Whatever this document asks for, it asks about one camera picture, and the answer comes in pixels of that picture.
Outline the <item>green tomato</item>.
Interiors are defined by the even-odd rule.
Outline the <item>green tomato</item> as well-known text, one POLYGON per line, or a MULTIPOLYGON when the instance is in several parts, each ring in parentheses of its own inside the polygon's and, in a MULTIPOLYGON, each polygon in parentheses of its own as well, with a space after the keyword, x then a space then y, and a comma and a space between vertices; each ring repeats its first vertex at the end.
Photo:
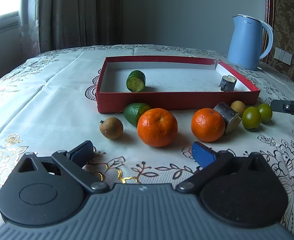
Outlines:
POLYGON ((261 114, 256 107, 248 107, 242 114, 242 123, 245 129, 258 128, 261 120, 261 114))
POLYGON ((256 107, 261 114, 261 122, 263 124, 269 122, 272 119, 272 109, 268 104, 260 104, 256 107))

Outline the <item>smaller orange tangerine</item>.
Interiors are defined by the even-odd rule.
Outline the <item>smaller orange tangerine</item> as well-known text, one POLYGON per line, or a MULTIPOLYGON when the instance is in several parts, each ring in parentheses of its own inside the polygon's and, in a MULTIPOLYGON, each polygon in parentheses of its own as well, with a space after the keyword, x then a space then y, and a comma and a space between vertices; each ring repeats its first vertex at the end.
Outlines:
POLYGON ((211 108, 199 109, 192 117, 191 131, 203 142, 214 142, 225 132, 223 116, 211 108))

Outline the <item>green tomato front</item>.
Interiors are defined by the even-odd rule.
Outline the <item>green tomato front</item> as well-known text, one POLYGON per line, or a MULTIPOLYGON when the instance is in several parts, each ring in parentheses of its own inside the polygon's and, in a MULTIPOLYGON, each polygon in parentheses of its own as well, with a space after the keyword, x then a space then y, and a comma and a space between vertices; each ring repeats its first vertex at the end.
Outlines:
POLYGON ((248 107, 242 114, 242 123, 245 129, 258 128, 261 120, 261 114, 256 107, 248 107))

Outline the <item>dark sugarcane piece outside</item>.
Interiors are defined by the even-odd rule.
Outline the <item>dark sugarcane piece outside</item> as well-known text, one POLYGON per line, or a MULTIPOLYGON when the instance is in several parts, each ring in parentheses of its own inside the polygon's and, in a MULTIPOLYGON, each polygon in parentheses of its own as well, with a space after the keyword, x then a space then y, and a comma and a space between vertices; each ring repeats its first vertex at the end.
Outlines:
POLYGON ((239 113, 231 109, 231 107, 224 102, 217 104, 214 107, 214 110, 225 120, 225 134, 234 131, 241 122, 239 113))

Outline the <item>large orange tangerine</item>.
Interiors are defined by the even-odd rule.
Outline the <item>large orange tangerine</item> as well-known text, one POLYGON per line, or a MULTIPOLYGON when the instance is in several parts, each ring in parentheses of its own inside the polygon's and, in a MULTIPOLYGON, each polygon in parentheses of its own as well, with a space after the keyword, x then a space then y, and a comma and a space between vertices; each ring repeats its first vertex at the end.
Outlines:
POLYGON ((153 108, 140 117, 137 133, 142 142, 152 147, 168 146, 176 137, 178 123, 167 110, 153 108))

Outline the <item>green cucumber piece outside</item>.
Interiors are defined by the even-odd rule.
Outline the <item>green cucumber piece outside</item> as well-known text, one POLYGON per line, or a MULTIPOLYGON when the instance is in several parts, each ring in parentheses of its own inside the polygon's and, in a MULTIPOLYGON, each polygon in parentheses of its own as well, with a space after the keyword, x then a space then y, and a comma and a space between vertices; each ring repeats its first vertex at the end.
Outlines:
POLYGON ((138 121, 142 114, 148 111, 151 107, 145 103, 131 103, 123 110, 124 117, 133 126, 138 125, 138 121))

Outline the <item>dark sugarcane piece in box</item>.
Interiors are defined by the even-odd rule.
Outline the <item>dark sugarcane piece in box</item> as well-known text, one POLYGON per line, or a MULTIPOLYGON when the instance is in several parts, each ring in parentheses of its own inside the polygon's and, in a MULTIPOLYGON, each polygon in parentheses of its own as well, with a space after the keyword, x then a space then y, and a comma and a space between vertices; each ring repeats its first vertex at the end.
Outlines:
POLYGON ((237 79, 231 75, 224 75, 220 81, 220 90, 223 92, 232 92, 236 86, 237 79))

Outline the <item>light blue electric kettle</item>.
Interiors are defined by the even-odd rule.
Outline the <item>light blue electric kettle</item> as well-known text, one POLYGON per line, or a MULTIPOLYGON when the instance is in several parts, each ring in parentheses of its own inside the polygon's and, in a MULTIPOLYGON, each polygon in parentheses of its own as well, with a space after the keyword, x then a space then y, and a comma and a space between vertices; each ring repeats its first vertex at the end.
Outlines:
POLYGON ((248 70, 256 70, 259 61, 270 53, 274 41, 272 27, 264 21, 248 15, 236 15, 232 17, 234 31, 231 38, 227 59, 248 70), (267 32, 268 45, 265 51, 261 51, 263 31, 267 32))

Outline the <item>red shallow cardboard box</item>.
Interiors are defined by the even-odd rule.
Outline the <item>red shallow cardboard box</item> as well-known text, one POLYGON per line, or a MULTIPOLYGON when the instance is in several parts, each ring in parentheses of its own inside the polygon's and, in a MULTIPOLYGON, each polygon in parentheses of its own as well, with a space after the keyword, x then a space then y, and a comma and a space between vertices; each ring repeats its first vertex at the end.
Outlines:
POLYGON ((95 92, 99 113, 122 112, 131 103, 166 110, 213 108, 236 100, 254 105, 259 93, 251 81, 220 59, 161 55, 107 57, 95 92), (126 87, 133 70, 145 75, 142 92, 134 93, 126 87), (237 79, 234 91, 220 90, 224 75, 237 79))

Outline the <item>green cucumber piece in box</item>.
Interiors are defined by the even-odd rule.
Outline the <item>green cucumber piece in box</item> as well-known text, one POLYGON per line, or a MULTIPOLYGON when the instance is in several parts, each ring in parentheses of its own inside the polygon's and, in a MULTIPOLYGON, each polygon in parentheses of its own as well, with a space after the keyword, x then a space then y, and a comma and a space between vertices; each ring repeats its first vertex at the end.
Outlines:
POLYGON ((145 75, 140 70, 132 71, 126 80, 126 87, 131 92, 142 92, 145 89, 145 75))

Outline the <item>brown patterned curtain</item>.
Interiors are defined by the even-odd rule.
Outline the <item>brown patterned curtain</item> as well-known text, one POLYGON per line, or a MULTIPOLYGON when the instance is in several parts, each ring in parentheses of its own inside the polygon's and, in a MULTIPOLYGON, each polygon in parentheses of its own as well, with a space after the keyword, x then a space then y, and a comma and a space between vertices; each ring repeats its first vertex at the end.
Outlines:
POLYGON ((122 0, 21 0, 18 16, 24 59, 122 42, 122 0))

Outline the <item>white wall switch panel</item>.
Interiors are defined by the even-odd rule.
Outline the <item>white wall switch panel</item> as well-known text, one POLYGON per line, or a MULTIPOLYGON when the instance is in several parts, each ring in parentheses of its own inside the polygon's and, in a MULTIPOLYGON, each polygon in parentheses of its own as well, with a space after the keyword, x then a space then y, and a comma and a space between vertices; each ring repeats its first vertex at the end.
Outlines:
POLYGON ((290 66, 292 57, 293 56, 289 52, 286 52, 285 50, 277 47, 275 48, 274 59, 277 59, 278 61, 281 61, 290 66))

